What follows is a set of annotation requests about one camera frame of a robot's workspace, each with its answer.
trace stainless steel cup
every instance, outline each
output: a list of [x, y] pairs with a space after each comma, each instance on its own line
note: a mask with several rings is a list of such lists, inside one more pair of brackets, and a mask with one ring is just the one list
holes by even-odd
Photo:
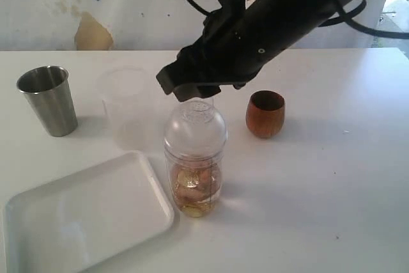
[[20, 77], [17, 87], [50, 135], [63, 137], [77, 128], [68, 72], [64, 68], [43, 66], [30, 70]]

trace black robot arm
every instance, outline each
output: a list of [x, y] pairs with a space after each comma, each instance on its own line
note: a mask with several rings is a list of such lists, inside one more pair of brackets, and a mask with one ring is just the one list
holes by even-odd
[[207, 16], [203, 35], [157, 75], [179, 101], [214, 96], [221, 85], [240, 89], [311, 30], [333, 24], [327, 20], [352, 0], [218, 1], [221, 9]]

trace white table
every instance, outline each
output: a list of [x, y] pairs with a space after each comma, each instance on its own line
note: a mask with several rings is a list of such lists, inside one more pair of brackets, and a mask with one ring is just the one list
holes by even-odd
[[[175, 55], [0, 52], [1, 206], [120, 153], [94, 83], [121, 65], [149, 73], [156, 117], [145, 152], [169, 195], [161, 137], [175, 99], [154, 75]], [[68, 137], [49, 137], [15, 88], [47, 64], [70, 72], [80, 126]], [[244, 121], [260, 89], [287, 102], [284, 129], [269, 141]], [[176, 214], [171, 231], [90, 272], [409, 272], [409, 61], [397, 49], [289, 50], [244, 89], [223, 87], [215, 105], [229, 129], [220, 205], [204, 219]]]

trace wooden cup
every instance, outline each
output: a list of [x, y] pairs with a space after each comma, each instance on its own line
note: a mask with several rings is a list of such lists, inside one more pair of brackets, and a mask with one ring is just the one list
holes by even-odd
[[268, 139], [275, 136], [284, 124], [286, 103], [273, 91], [259, 91], [251, 95], [247, 107], [246, 124], [257, 137]]

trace white plastic tray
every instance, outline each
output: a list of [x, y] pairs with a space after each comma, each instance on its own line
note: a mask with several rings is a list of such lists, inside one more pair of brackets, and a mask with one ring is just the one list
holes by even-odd
[[167, 230], [169, 204], [148, 160], [130, 152], [13, 197], [8, 273], [80, 272]]

